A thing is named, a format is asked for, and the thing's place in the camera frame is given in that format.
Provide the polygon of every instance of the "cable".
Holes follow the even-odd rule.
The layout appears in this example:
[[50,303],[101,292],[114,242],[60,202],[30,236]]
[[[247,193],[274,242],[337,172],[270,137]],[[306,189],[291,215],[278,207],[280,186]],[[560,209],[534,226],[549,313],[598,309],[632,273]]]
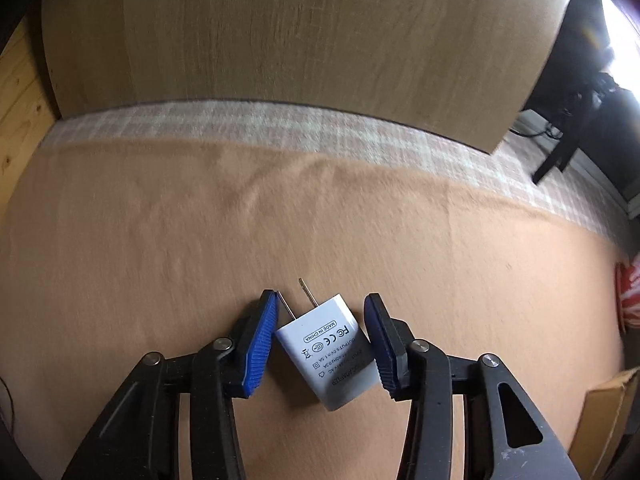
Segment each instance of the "cable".
[[4,382],[4,379],[2,377],[0,377],[0,382],[2,383],[2,386],[4,386],[4,389],[6,390],[6,394],[9,396],[9,405],[11,406],[11,424],[7,424],[6,423],[6,419],[4,418],[4,412],[2,411],[2,408],[0,408],[0,416],[2,416],[2,421],[4,422],[4,425],[9,430],[9,433],[13,437],[14,436],[14,429],[15,429],[14,398],[11,396],[11,390],[6,385],[6,383]]
[[549,139],[553,139],[553,140],[560,140],[562,138],[562,132],[560,130],[558,130],[558,132],[555,134],[553,132],[553,125],[549,122],[546,123],[545,125],[545,129],[537,132],[535,134],[523,134],[522,132],[519,132],[518,130],[516,130],[515,128],[509,128],[509,131],[512,134],[516,134],[519,137],[524,137],[525,139],[533,139],[534,137],[539,137],[541,135],[546,135],[547,137],[549,137]]
[[536,134],[531,134],[531,135],[529,135],[529,134],[523,134],[522,132],[519,132],[518,130],[515,130],[514,128],[509,128],[509,131],[510,131],[512,134],[516,134],[516,135],[517,135],[517,136],[519,136],[519,137],[525,137],[526,139],[533,139],[533,137],[539,137],[540,135],[544,134],[544,133],[545,133],[545,131],[546,131],[546,129],[545,129],[545,130],[542,130],[541,132],[538,132],[538,133],[536,133]]

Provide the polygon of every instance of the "bright window light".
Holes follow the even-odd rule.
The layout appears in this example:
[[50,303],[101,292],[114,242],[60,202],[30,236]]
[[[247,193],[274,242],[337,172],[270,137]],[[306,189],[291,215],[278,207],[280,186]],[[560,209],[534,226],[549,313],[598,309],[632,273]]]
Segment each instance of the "bright window light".
[[611,0],[602,0],[602,9],[614,55],[608,72],[640,101],[640,37]]

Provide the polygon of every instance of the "plywood panel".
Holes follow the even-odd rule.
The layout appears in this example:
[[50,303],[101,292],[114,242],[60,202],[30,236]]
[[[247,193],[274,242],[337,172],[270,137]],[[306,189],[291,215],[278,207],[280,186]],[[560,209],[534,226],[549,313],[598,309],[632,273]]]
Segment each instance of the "plywood panel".
[[44,0],[63,116],[183,98],[311,104],[490,151],[568,0]]
[[32,33],[24,18],[0,54],[0,218],[34,150],[56,120],[38,71]]

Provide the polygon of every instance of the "metal prong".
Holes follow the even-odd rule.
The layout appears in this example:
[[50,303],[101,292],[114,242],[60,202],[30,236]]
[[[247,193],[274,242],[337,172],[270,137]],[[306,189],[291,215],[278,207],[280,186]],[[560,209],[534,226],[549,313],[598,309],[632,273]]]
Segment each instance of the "metal prong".
[[282,293],[279,290],[276,290],[276,294],[278,295],[279,300],[282,302],[282,304],[284,305],[284,308],[287,309],[287,312],[289,313],[289,315],[291,316],[291,319],[293,321],[296,320],[296,316],[295,314],[293,314],[293,312],[291,311],[291,309],[289,308],[289,305],[287,304],[286,301],[284,301],[284,298],[282,297]]
[[309,301],[314,306],[314,308],[317,307],[318,302],[316,301],[316,298],[314,298],[314,295],[311,293],[308,286],[306,286],[305,280],[303,280],[302,278],[298,278],[298,282],[300,283],[302,290],[305,291],[306,296],[309,298]]

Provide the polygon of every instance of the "red object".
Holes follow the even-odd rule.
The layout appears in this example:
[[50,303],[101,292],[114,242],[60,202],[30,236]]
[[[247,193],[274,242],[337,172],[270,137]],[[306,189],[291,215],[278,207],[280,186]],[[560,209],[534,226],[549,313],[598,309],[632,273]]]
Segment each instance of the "red object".
[[616,301],[620,328],[640,328],[640,253],[625,267],[616,264]]

